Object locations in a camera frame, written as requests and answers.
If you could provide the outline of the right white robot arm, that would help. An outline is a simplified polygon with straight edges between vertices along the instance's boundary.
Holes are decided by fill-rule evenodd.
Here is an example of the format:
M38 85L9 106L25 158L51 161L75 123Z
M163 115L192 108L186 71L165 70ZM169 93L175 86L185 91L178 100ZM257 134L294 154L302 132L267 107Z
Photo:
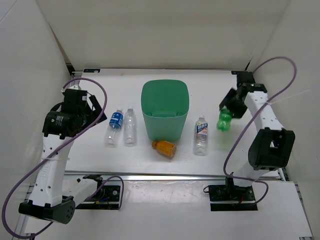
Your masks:
M295 141L295 133L279 122L268 100L268 91L257 83L249 71L232 71L236 88L231 88L219 104L217 129L226 132L233 119L241 119L249 111L257 135L251 143L248 161L230 178L224 193L230 200L238 199L243 188L250 187L262 175L287 166Z

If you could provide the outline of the blue label plastic bottle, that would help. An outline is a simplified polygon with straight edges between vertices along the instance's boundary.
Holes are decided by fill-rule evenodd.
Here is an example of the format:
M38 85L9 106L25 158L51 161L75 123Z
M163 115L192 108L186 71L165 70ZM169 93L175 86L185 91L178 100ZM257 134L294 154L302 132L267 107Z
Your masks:
M122 130L124 113L122 108L118 108L111 116L104 136L104 141L108 147L116 147L119 142Z

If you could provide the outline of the green soda bottle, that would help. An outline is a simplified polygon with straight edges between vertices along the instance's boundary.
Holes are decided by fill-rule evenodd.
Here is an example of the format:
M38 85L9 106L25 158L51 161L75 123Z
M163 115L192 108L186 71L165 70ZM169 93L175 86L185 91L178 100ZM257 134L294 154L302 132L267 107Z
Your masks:
M219 112L216 128L222 132L229 131L231 127L232 118L233 114L226 107L224 107Z

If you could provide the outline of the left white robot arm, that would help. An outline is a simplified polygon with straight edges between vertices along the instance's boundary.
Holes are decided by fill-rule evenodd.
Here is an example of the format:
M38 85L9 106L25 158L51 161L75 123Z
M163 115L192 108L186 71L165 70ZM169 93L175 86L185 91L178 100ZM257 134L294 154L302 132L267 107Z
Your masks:
M43 152L45 161L40 167L34 188L28 200L19 205L23 215L61 224L67 224L75 209L89 196L100 200L105 194L102 178L87 175L78 178L75 185L63 190L63 179L72 138L99 116L102 108L86 90L66 89L63 102L54 106L43 125Z

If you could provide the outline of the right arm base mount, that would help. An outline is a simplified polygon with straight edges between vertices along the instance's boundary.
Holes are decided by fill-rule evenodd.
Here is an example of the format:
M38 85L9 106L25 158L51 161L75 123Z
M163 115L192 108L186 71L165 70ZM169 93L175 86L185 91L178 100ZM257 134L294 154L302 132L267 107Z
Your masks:
M258 210L253 187L236 186L230 177L225 178L224 184L211 184L204 187L203 192L209 194L211 212Z

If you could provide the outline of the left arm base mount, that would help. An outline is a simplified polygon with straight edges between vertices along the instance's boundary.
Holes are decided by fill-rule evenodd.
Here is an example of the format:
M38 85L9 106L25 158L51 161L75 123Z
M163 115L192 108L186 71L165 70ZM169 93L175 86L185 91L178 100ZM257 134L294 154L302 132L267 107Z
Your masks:
M85 175L82 180L93 180L96 182L97 192L93 196L89 196L83 203L78 204L77 210L120 210L124 197L124 180L113 175L107 179L103 179L101 175L89 174ZM109 185L111 180L121 182L121 185Z

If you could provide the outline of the white orange label bottle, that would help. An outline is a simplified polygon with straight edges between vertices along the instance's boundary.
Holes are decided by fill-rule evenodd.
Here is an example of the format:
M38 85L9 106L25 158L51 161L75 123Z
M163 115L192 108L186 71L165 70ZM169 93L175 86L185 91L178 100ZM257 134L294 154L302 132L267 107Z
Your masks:
M197 156L206 156L208 148L208 122L200 115L195 123L193 152Z

